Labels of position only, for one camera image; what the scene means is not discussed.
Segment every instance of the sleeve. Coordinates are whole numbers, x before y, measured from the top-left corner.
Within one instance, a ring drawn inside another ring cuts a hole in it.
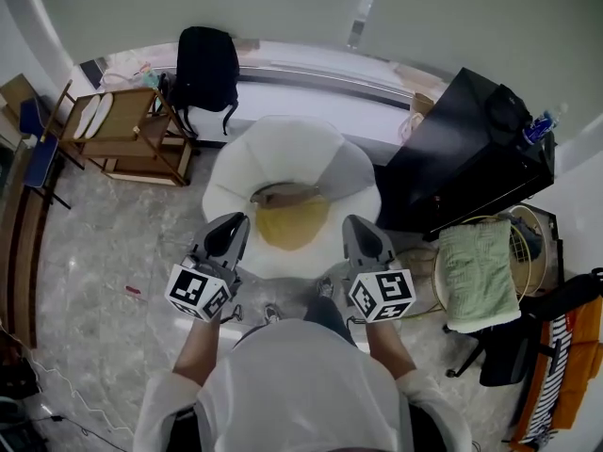
[[[165,451],[175,414],[193,405],[200,390],[198,383],[171,372],[151,377],[142,400],[133,451]]]
[[[413,370],[396,380],[398,390],[409,403],[425,411],[437,426],[450,452],[471,451],[469,425],[442,396],[435,380],[421,370]]]

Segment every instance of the tiled floor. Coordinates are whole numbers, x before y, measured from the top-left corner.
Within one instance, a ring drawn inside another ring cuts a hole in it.
[[[169,369],[184,343],[190,319],[163,298],[171,266],[180,262],[204,224],[201,199],[216,156],[204,151],[193,163],[191,186],[168,188],[113,181],[93,166],[80,171],[68,165],[57,194],[71,211],[51,206],[44,232],[37,290],[36,359],[55,367],[81,392],[89,406],[106,411],[115,426],[134,429],[149,375]],[[399,248],[414,243],[396,236]],[[340,274],[343,267],[336,270]],[[237,302],[245,323],[261,321],[263,304],[277,302],[284,314],[300,316],[314,284],[301,280],[263,282],[244,272]],[[125,286],[139,291],[126,291]],[[429,280],[416,279],[421,299],[431,299]],[[487,451],[505,450],[500,440],[513,413],[519,388],[486,389],[479,368],[461,379],[445,371],[458,365],[475,342],[445,335],[443,314],[401,323],[401,336],[416,364],[433,373],[448,400],[462,411]],[[112,431],[99,412],[88,412],[69,384],[38,367],[43,395],[27,400],[33,417],[44,404],[66,414],[111,442],[130,450],[126,430]],[[113,450],[76,426],[40,422],[52,450]]]

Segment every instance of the slipper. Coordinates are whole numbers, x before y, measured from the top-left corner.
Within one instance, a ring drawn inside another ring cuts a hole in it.
[[[96,113],[96,109],[98,108],[98,104],[100,102],[101,96],[98,94],[96,94],[90,99],[88,105],[86,105],[86,107],[84,107],[84,110],[82,110],[82,115],[79,117],[79,124],[77,125],[77,129],[75,129],[75,132],[73,133],[73,138],[79,139],[82,137],[84,132],[86,132],[88,124],[90,124],[90,121],[94,117],[94,114]]]
[[[90,123],[90,127],[88,131],[86,131],[86,139],[90,139],[94,137],[94,135],[98,132],[101,125],[106,119],[106,116],[111,110],[111,106],[113,105],[113,94],[105,94],[101,99],[101,103],[98,104],[98,109],[96,109],[96,114],[94,115],[94,119]]]

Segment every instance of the black dresser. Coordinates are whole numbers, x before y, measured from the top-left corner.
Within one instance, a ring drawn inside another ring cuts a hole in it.
[[[387,166],[375,166],[385,229],[440,230],[492,215],[553,184],[554,137],[519,151],[484,103],[494,82],[462,69]]]

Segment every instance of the white shirt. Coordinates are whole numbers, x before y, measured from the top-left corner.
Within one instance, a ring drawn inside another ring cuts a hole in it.
[[[240,342],[203,388],[171,373],[153,377],[134,451],[165,450],[166,419],[197,402],[208,424],[202,443],[219,452],[408,452],[413,441],[406,399],[432,417],[449,451],[471,450],[465,421],[433,379],[416,370],[394,381],[338,334],[316,323],[282,320]]]

